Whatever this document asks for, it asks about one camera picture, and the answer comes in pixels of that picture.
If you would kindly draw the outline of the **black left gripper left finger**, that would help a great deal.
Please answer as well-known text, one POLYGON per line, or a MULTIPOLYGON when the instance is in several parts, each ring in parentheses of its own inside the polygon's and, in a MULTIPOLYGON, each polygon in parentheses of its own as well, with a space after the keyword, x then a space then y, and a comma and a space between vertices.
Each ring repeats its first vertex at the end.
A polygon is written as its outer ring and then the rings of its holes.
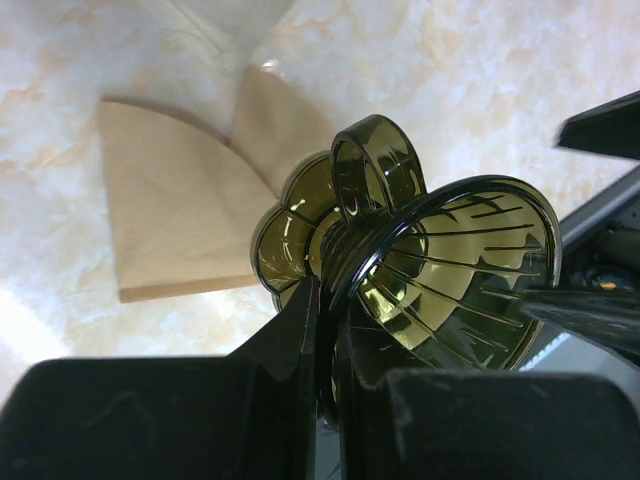
POLYGON ((224 357, 57 359, 1 411, 5 479, 310 479, 319 283, 224 357))

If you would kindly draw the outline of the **olive green coffee dripper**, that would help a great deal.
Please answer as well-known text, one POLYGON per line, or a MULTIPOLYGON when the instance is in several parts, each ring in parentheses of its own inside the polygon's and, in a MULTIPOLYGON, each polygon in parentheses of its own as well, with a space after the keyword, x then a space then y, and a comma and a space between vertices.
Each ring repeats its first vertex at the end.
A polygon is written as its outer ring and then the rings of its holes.
POLYGON ((251 264, 282 309, 306 276, 319 279, 317 397, 338 419, 338 323, 363 309, 430 368, 512 370, 539 334, 507 295, 560 279, 560 226, 548 199, 504 175, 426 187, 411 141, 374 114, 300 162, 258 223, 251 264))

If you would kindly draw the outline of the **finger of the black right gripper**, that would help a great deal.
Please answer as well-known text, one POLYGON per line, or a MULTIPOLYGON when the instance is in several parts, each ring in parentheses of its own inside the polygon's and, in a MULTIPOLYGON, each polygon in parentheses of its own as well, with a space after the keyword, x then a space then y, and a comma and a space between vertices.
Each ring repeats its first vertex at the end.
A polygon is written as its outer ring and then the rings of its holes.
POLYGON ((568 118, 556 146, 639 160, 639 92, 633 92, 568 118))
POLYGON ((635 291, 527 290, 519 299, 519 314, 554 324, 625 361, 639 359, 639 294, 635 291))

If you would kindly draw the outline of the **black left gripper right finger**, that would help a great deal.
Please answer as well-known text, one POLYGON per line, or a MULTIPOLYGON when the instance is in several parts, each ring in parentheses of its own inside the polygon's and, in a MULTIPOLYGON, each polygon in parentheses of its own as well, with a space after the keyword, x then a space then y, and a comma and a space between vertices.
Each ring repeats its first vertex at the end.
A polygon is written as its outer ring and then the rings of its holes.
POLYGON ((354 316, 338 329, 346 479, 635 479, 639 418, 589 374, 419 367, 354 316))

